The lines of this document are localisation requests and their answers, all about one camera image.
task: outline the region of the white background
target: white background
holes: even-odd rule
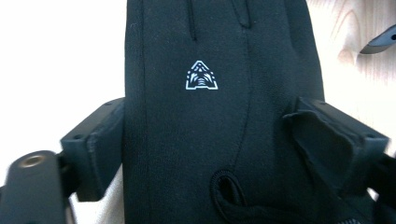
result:
[[[125,18],[125,0],[0,0],[0,186],[17,158],[60,152],[64,135],[124,95]],[[77,205],[78,223],[97,210]]]

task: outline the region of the triangular logo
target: triangular logo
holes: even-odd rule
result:
[[[202,61],[197,61],[187,72],[186,90],[218,90],[215,74]]]

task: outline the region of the black garment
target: black garment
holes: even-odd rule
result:
[[[282,121],[324,98],[304,0],[128,0],[125,82],[127,223],[371,223]]]

